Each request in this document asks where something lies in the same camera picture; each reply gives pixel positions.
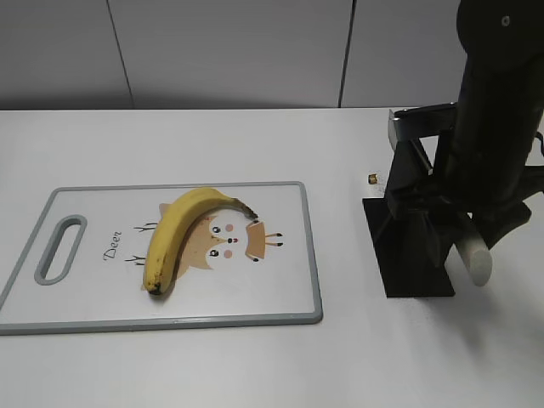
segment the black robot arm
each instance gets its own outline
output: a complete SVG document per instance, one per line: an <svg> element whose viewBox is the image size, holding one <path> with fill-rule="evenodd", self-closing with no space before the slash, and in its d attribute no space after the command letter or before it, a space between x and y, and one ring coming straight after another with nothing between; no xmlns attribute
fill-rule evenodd
<svg viewBox="0 0 544 408"><path fill-rule="evenodd" d="M541 0L462 0L457 103L390 117L386 194L363 200L389 297L454 294L444 261L460 219L488 248L529 221L523 201L544 190L544 167L525 166L544 110L543 15ZM431 163L419 139L436 134Z"/></svg>

